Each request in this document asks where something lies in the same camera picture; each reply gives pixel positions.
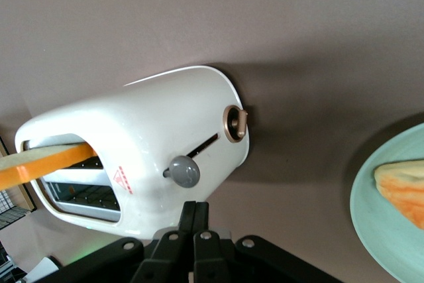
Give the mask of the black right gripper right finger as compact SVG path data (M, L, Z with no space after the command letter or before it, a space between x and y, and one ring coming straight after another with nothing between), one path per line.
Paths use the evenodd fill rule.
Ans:
M229 259L223 252L225 245L229 245L229 240L222 240L217 232L209 229L209 204L196 203L193 220L194 282L235 282Z

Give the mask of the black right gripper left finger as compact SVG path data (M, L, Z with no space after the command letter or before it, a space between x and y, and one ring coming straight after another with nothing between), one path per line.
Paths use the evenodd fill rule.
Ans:
M143 260L132 282L188 282L188 262L192 259L193 220L196 203L184 203L178 227L166 230L160 239L154 239L145 249Z

